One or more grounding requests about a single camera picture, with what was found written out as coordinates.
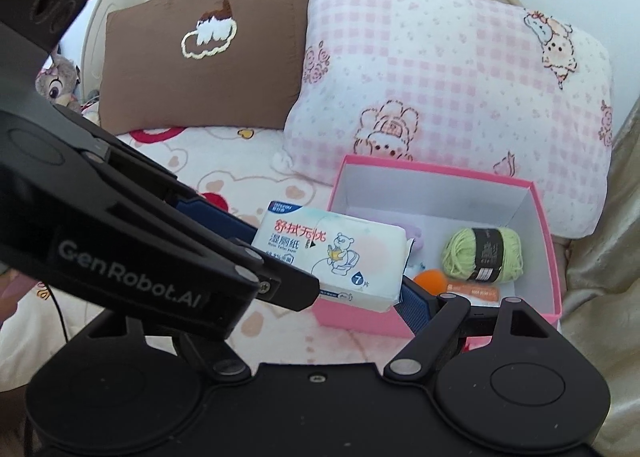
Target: white and pink pillow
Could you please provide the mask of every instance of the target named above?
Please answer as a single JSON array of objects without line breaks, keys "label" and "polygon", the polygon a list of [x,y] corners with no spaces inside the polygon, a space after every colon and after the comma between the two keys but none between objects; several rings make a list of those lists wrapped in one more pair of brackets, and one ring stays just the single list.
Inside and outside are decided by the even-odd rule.
[{"label": "white and pink pillow", "polygon": [[606,196],[610,86],[604,47],[537,11],[491,0],[310,0],[284,157],[329,184],[348,153],[532,180],[552,233],[579,238]]}]

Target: orange ball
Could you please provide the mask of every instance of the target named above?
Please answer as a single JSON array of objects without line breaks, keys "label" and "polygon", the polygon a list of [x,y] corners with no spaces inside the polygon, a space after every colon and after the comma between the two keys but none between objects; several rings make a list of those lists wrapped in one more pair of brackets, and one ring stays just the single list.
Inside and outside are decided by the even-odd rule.
[{"label": "orange ball", "polygon": [[420,275],[414,278],[415,283],[422,287],[431,296],[437,296],[438,294],[447,292],[447,277],[439,269],[428,269],[422,271]]}]

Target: pink box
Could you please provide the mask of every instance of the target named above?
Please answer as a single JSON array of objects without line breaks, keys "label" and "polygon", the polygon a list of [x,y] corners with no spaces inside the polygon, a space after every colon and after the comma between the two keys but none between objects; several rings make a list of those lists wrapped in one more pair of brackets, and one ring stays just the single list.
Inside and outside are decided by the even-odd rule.
[{"label": "pink box", "polygon": [[[525,299],[549,323],[562,312],[560,280],[551,234],[532,182],[472,170],[348,155],[327,207],[329,211],[422,229],[424,247],[409,263],[440,268],[442,248],[460,228],[505,226],[522,242],[524,275],[500,285],[500,295]],[[376,313],[318,299],[320,325],[393,337],[413,337],[395,309]],[[475,348],[489,338],[470,340]]]}]

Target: pack of wet wipes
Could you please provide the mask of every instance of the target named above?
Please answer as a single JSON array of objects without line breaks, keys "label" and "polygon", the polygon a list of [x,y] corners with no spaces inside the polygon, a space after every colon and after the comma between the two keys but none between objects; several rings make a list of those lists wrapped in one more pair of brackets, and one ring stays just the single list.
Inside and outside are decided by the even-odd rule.
[{"label": "pack of wet wipes", "polygon": [[412,242],[398,226],[272,201],[252,246],[317,277],[325,299],[385,312]]}]

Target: blue gripper pad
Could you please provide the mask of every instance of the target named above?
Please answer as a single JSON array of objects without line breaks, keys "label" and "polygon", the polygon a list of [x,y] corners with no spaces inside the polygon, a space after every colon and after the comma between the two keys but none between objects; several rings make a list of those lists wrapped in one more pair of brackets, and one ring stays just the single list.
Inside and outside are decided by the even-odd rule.
[{"label": "blue gripper pad", "polygon": [[179,201],[175,209],[224,239],[240,239],[251,244],[258,231],[244,220],[216,208],[204,199]]},{"label": "blue gripper pad", "polygon": [[427,302],[404,283],[400,287],[400,302],[394,307],[414,334],[422,330],[431,319]]}]

